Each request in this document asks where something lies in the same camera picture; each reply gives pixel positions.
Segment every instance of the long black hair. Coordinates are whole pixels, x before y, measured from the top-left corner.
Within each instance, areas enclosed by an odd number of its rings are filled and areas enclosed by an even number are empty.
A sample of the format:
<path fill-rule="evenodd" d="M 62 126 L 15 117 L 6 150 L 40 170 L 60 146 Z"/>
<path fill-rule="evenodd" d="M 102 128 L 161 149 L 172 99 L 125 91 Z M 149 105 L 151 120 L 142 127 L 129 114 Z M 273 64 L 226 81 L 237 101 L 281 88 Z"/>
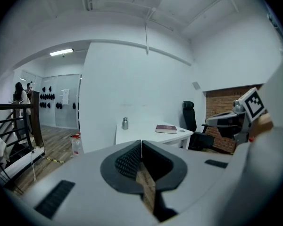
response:
<path fill-rule="evenodd" d="M 14 97 L 14 100 L 21 100 L 21 94 L 22 94 L 22 91 L 24 90 L 23 87 L 22 87 L 22 84 L 20 82 L 18 82 L 16 85 L 15 85 L 15 97 Z"/>

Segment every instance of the wooden floor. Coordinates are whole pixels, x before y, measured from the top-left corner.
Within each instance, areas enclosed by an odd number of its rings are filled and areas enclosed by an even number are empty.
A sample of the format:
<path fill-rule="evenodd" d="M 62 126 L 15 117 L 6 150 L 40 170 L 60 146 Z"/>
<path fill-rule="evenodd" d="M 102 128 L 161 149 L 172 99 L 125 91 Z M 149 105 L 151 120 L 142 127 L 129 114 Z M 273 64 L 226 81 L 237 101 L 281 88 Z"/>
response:
<path fill-rule="evenodd" d="M 78 132 L 77 129 L 64 129 L 57 127 L 41 126 L 43 142 L 45 146 L 45 156 L 60 161 L 68 161 L 72 158 L 70 136 Z M 62 164 L 40 158 L 34 163 L 34 172 L 37 181 L 53 172 Z M 15 184 L 25 193 L 34 185 L 33 168 L 28 168 L 19 176 Z"/>

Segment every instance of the book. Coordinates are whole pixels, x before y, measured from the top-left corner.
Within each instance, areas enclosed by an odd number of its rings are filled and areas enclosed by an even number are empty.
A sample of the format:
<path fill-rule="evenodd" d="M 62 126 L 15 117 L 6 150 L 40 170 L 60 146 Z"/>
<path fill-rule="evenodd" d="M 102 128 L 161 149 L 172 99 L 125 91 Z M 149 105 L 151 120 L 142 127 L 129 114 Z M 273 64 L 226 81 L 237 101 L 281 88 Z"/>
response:
<path fill-rule="evenodd" d="M 157 125 L 155 131 L 158 133 L 177 134 L 176 126 Z"/>

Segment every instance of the black office chair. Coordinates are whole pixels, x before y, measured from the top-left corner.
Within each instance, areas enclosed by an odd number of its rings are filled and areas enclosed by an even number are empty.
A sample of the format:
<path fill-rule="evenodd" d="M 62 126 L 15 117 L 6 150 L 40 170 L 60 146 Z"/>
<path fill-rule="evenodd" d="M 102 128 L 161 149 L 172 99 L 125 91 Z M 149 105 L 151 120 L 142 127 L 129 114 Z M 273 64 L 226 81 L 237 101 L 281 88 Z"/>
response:
<path fill-rule="evenodd" d="M 205 134 L 208 125 L 203 124 L 204 129 L 202 133 L 195 131 L 197 129 L 197 125 L 193 102 L 183 102 L 183 117 L 187 125 L 187 129 L 194 132 L 194 134 L 191 135 L 189 149 L 200 151 L 203 148 L 212 148 L 214 144 L 214 137 Z"/>

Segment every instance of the ceiling light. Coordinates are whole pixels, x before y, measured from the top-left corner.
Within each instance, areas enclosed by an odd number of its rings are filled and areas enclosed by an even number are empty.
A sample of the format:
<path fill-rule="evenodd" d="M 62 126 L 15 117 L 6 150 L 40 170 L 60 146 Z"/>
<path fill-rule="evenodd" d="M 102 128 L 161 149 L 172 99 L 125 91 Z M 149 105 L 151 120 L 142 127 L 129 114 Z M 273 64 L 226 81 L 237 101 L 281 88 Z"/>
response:
<path fill-rule="evenodd" d="M 57 51 L 57 52 L 53 52 L 53 53 L 50 53 L 51 56 L 55 56 L 55 55 L 63 55 L 63 54 L 67 54 L 67 53 L 72 53 L 74 50 L 72 48 L 68 48 L 68 49 L 65 49 L 65 50 L 60 50 L 60 51 Z"/>

